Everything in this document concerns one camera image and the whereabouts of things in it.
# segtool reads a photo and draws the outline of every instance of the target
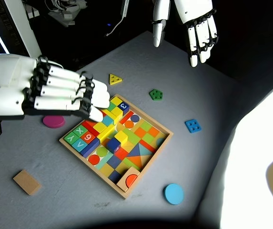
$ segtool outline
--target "wooden frame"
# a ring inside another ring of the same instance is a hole
[[[149,122],[152,126],[157,128],[159,131],[163,132],[166,135],[166,138],[164,142],[161,144],[161,146],[156,150],[156,152],[153,154],[152,158],[148,161],[146,166],[142,169],[141,173],[138,175],[137,179],[134,181],[132,186],[128,189],[127,192],[122,191],[116,184],[114,184],[112,181],[110,181],[102,172],[100,172],[98,169],[96,169],[86,158],[84,158],[80,153],[78,153],[70,144],[68,144],[64,137],[71,131],[73,131],[76,127],[78,127],[84,120],[80,123],[78,123],[74,128],[72,128],[69,132],[67,132],[62,138],[59,139],[59,141],[68,148],[79,160],[81,160],[83,163],[85,163],[91,170],[93,170],[98,176],[100,176],[101,179],[103,179],[109,186],[111,186],[116,192],[118,192],[123,198],[127,198],[129,194],[133,191],[134,187],[138,184],[142,176],[147,172],[151,164],[154,162],[154,160],[157,158],[157,156],[161,153],[162,149],[165,147],[165,145],[169,142],[171,139],[173,132],[171,132],[169,129],[167,129],[165,126],[158,123],[156,120],[148,116],[144,111],[137,108],[135,105],[121,97],[120,95],[116,94],[114,97],[118,97],[121,100],[123,100],[125,103],[127,103],[130,106],[130,110],[139,115],[142,119]]]

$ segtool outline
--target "blue triangle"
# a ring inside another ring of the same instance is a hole
[[[143,145],[141,145],[141,144],[138,144],[138,145],[139,145],[139,148],[140,148],[141,156],[151,155],[152,154],[152,152],[149,149],[147,149],[146,147],[144,147]]]
[[[140,147],[138,146],[139,144],[137,144],[133,150],[131,150],[131,152],[128,154],[128,156],[140,156]]]

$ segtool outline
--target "gray table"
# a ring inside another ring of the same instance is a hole
[[[45,229],[89,226],[124,219],[189,220],[194,214],[220,152],[219,134],[227,97],[235,82],[206,64],[188,65],[187,54],[164,42],[152,44],[145,32],[82,70],[105,83],[109,73],[123,82],[109,86],[174,132],[131,195],[123,200],[65,149],[58,139],[80,119],[49,129],[41,116],[4,121],[0,136],[0,228]],[[162,101],[148,92],[163,91]],[[184,121],[197,119],[202,131],[190,134]],[[26,169],[43,186],[28,196],[12,180]],[[169,183],[185,190],[184,202],[168,204],[162,195]]]

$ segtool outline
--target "robotic hand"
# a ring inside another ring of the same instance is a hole
[[[197,66],[198,56],[204,63],[211,55],[211,49],[218,42],[212,0],[174,0],[176,9],[187,27],[188,53],[192,67]],[[156,0],[153,12],[153,44],[158,47],[164,37],[166,20],[169,18],[170,0]]]
[[[101,122],[96,107],[108,108],[107,85],[46,57],[0,54],[0,120],[25,115],[76,115]]]

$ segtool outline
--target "pink oval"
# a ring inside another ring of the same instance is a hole
[[[45,116],[43,123],[49,128],[59,128],[65,124],[63,116]]]

